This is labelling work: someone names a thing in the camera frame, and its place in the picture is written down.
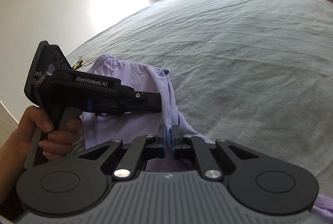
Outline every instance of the mattress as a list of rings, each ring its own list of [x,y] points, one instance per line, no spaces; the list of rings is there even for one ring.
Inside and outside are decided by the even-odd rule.
[[[333,196],[333,4],[160,0],[78,47],[170,70],[190,125],[302,166]]]

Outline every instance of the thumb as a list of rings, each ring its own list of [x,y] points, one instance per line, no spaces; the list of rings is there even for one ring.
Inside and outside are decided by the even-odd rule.
[[[44,109],[29,106],[17,126],[19,138],[30,141],[36,126],[45,133],[51,132],[53,129],[53,123]]]

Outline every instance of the gray ribbed panel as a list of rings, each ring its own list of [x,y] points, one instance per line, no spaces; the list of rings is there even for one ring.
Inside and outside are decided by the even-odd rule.
[[[26,214],[19,224],[294,224],[316,223],[305,212],[288,217],[265,216],[235,201],[225,187],[205,181],[196,171],[141,172],[131,182],[114,185],[95,208],[79,216],[45,218]]]

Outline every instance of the purple garment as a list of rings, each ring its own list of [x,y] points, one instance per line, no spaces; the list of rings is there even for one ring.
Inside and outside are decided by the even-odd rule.
[[[312,211],[319,213],[328,220],[333,221],[333,200],[324,195],[318,195]]]
[[[170,151],[170,131],[172,125],[179,125],[182,135],[196,135],[207,143],[212,141],[195,132],[178,111],[174,89],[169,79],[169,71],[141,63],[117,60],[109,54],[101,55],[88,70],[88,73],[118,78],[122,85],[130,86],[136,91],[160,93],[162,113],[131,112],[123,116],[97,116],[84,113],[84,139],[86,148],[93,147],[114,138],[130,143],[137,136],[157,134],[159,126],[164,124],[168,131],[168,149],[165,159],[153,159],[146,170],[179,171],[189,170],[189,165],[182,160],[174,160]]]

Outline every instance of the metal bolt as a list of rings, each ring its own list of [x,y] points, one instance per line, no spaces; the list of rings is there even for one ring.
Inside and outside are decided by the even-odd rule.
[[[117,169],[114,171],[113,175],[118,178],[126,178],[130,175],[130,171],[128,169]]]
[[[219,172],[218,170],[215,169],[210,169],[208,171],[205,172],[205,176],[211,179],[216,179],[218,177],[220,177],[222,174],[221,172]]]

